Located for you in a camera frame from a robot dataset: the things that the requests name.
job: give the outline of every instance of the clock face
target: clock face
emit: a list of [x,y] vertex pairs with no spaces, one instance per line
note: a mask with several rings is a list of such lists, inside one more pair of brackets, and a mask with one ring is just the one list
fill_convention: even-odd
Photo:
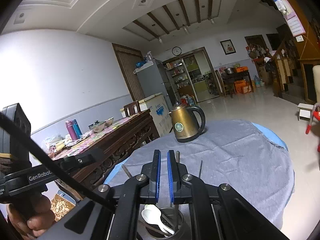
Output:
[[179,48],[179,47],[174,47],[174,48],[172,49],[172,54],[175,55],[175,56],[180,55],[181,52],[182,52],[182,49]]

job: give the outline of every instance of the kettle handle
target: kettle handle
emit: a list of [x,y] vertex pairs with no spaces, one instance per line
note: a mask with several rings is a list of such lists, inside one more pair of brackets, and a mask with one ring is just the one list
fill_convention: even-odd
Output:
[[198,130],[198,134],[201,134],[205,126],[205,116],[203,110],[199,106],[188,106],[187,109],[192,112],[197,112],[200,115],[201,126]]

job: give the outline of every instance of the framed picture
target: framed picture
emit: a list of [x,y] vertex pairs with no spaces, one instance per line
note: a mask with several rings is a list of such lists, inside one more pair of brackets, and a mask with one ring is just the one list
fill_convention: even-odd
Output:
[[236,53],[235,47],[233,46],[231,40],[221,41],[220,43],[226,55]]

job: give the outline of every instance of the pink thermos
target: pink thermos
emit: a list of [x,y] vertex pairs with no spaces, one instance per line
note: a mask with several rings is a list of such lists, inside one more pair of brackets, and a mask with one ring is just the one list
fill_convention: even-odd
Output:
[[78,136],[77,136],[77,134],[76,134],[75,129],[73,128],[73,121],[68,121],[68,122],[66,122],[66,127],[67,127],[68,132],[69,132],[69,134],[70,134],[70,136],[71,136],[71,139],[72,139],[73,141],[78,140],[79,138],[78,138]]

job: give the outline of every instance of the gray tablecloth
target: gray tablecloth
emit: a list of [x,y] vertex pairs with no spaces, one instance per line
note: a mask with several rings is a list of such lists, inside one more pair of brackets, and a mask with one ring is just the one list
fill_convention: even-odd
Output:
[[[152,161],[155,149],[161,151],[161,179],[158,207],[169,206],[167,175],[168,150],[180,151],[180,162],[188,173],[211,185],[229,183],[277,228],[294,187],[294,172],[289,153],[272,144],[252,123],[242,120],[207,122],[206,131],[188,143],[178,143],[173,133],[158,138],[135,150],[125,165],[134,176],[142,165]],[[116,186],[128,179],[122,169],[108,184]],[[188,205],[180,211],[189,223]],[[148,239],[143,228],[138,228]]]

